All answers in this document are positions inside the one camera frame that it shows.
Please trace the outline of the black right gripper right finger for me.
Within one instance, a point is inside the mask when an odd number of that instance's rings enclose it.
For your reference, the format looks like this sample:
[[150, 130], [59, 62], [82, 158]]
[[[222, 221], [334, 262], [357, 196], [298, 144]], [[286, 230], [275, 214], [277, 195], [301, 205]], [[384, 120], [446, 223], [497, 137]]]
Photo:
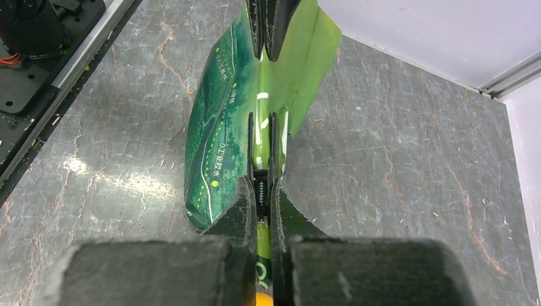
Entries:
[[475, 305], [462, 264], [428, 238], [330, 237], [270, 194], [275, 305]]

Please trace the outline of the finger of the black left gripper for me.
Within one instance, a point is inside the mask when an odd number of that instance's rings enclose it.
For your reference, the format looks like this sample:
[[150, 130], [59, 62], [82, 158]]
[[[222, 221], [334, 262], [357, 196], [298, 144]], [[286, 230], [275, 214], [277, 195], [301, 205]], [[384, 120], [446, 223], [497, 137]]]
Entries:
[[263, 34], [269, 59], [276, 62], [285, 42], [290, 21], [300, 0], [268, 0], [263, 2]]
[[257, 59], [261, 57], [263, 48], [263, 1], [246, 0], [249, 25], [251, 29], [254, 55]]

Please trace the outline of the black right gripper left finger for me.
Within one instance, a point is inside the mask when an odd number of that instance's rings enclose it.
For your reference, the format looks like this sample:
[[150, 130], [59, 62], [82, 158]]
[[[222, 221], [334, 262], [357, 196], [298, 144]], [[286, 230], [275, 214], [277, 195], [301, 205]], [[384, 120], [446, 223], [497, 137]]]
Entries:
[[252, 180], [201, 235], [185, 240], [87, 240], [68, 248], [45, 305], [254, 305], [256, 212]]

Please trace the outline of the yellow plastic scoop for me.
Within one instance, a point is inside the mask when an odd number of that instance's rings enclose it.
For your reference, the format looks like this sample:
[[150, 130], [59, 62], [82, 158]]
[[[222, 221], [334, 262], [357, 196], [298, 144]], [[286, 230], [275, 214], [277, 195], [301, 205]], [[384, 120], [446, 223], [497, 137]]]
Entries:
[[274, 305], [273, 297], [262, 292], [256, 293], [255, 302], [256, 302], [256, 306], [273, 306]]

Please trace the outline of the green cat litter bag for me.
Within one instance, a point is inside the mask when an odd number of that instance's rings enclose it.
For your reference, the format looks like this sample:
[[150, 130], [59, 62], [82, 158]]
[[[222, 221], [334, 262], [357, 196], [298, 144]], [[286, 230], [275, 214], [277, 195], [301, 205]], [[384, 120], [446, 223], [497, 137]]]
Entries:
[[251, 177], [257, 212], [256, 274], [272, 285], [269, 200], [295, 136], [334, 62], [340, 28], [316, 1], [300, 1], [279, 59], [254, 55], [246, 4], [212, 47], [193, 102], [185, 149], [184, 211], [197, 231], [231, 206]]

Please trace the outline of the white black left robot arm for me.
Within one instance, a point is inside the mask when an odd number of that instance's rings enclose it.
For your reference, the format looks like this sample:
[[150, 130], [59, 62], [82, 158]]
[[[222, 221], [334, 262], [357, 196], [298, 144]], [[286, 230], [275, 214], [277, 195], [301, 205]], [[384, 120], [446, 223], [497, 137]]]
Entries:
[[[254, 54], [264, 50], [277, 61], [289, 23], [300, 1], [247, 1]], [[42, 59], [62, 52], [67, 33], [50, 1], [1, 1], [1, 40], [12, 51], [1, 59], [18, 65], [20, 57]]]

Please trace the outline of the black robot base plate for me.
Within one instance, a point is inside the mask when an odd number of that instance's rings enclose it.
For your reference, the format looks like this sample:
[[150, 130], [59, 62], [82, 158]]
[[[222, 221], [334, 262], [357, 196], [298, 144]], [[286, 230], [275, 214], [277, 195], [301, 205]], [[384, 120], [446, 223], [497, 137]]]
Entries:
[[[77, 97], [138, 1], [50, 1], [67, 37], [61, 53], [1, 63], [1, 204]], [[1, 59], [11, 50], [1, 40]]]

